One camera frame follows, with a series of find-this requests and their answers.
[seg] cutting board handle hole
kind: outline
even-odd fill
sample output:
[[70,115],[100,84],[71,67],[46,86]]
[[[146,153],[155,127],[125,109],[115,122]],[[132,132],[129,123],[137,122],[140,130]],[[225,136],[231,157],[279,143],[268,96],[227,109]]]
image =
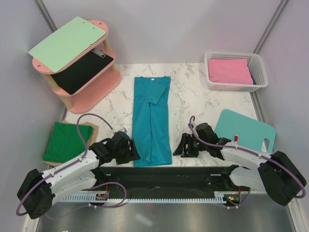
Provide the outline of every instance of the cutting board handle hole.
[[264,139],[262,143],[262,151],[267,152],[268,147],[269,147],[269,139]]

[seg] white wall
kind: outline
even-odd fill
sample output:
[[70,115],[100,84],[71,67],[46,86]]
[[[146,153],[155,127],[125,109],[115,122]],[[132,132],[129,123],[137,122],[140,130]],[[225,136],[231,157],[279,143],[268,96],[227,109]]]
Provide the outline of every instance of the white wall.
[[43,0],[59,28],[76,16],[110,29],[117,63],[203,62],[252,52],[280,0]]
[[28,50],[50,34],[32,0],[8,0],[0,14],[0,231],[19,232],[16,194],[42,154],[63,104],[34,70]]
[[[269,86],[258,91],[264,115],[285,152],[309,182],[309,1],[292,0],[260,52]],[[301,200],[309,218],[309,194]]]

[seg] marble table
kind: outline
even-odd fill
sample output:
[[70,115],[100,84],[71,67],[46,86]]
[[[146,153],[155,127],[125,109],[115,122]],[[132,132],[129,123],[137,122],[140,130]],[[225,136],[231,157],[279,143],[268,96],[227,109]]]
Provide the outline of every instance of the marble table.
[[[205,68],[202,63],[174,64],[126,64],[118,65],[122,75],[120,84],[102,99],[89,113],[104,117],[114,128],[126,128],[132,135],[134,77],[170,76],[169,91],[169,141],[172,152],[178,146],[181,134],[189,133],[188,122],[196,116],[198,125],[207,122],[214,129],[223,109],[230,109],[256,119],[253,103],[248,92],[213,91],[207,88]],[[66,120],[76,123],[80,115],[68,112]],[[85,116],[81,122],[89,121],[100,127],[97,141],[112,137],[112,131],[97,117]],[[200,152],[198,158],[172,158],[171,166],[229,166],[232,163],[213,158],[208,152]],[[104,164],[115,166],[116,162]],[[121,166],[133,166],[133,163]]]

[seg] mint green board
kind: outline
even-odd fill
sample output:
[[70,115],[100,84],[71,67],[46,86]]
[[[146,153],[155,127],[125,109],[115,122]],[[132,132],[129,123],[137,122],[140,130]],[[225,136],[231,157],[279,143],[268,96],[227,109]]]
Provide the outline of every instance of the mint green board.
[[105,33],[104,30],[87,20],[76,17],[45,38],[28,53],[55,73]]
[[271,125],[259,122],[231,110],[223,110],[220,114],[214,132],[219,138],[224,137],[234,141],[238,135],[238,144],[255,151],[262,151],[264,139],[269,140],[267,152],[272,152],[276,130]]

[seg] green cloth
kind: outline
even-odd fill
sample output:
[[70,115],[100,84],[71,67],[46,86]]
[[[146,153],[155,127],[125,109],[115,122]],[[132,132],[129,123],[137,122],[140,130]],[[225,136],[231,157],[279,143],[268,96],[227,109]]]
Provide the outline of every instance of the green cloth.
[[[88,141],[92,135],[91,126],[79,126],[82,137]],[[81,138],[78,136],[76,125],[55,122],[50,136],[44,161],[65,163],[85,151]]]

